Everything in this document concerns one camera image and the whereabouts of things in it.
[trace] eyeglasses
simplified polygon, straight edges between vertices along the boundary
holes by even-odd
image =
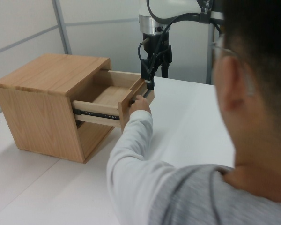
[[[249,96],[253,96],[254,95],[254,92],[255,92],[255,87],[253,85],[253,82],[247,72],[247,70],[245,69],[244,67],[244,61],[242,60],[242,58],[237,54],[235,53],[234,51],[230,50],[230,49],[226,49],[226,48],[223,48],[223,42],[224,42],[224,36],[225,35],[221,35],[219,37],[219,39],[217,40],[217,42],[213,42],[211,43],[211,47],[213,48],[214,50],[214,55],[215,55],[215,59],[218,59],[221,55],[221,52],[222,51],[225,51],[229,54],[231,54],[232,56],[234,56],[235,58],[238,59],[238,61],[240,62],[241,66],[242,66],[242,69],[243,69],[243,72],[244,72],[244,79],[245,79],[245,84],[246,84],[246,88],[247,88],[247,94]]]

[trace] cabinet side panel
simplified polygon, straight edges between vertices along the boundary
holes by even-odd
[[[84,161],[67,97],[0,89],[0,106],[18,148]]]
[[[97,153],[99,145],[113,130],[113,128],[114,127],[112,126],[87,122],[83,123],[82,126],[79,127],[78,134],[84,152],[84,157],[87,160]]]

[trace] white wall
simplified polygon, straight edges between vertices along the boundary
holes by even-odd
[[[110,57],[114,70],[140,72],[138,0],[56,2],[69,53]],[[65,53],[57,25],[52,0],[0,0],[0,78],[43,53]],[[172,25],[169,77],[205,83],[207,42],[207,25]]]
[[[60,7],[72,54],[110,57],[114,70],[140,72],[138,0],[60,0]],[[172,25],[169,77],[205,83],[207,42],[208,25]]]
[[[52,1],[0,0],[0,78],[43,53],[64,53]]]

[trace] cabinet top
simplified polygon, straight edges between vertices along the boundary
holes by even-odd
[[[44,54],[0,79],[0,88],[69,96],[100,69],[111,69],[109,58]]]

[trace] man's hand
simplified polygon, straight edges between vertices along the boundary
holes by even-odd
[[[131,115],[133,112],[137,110],[145,110],[151,113],[148,101],[141,95],[136,96],[135,103],[131,105],[129,114]]]

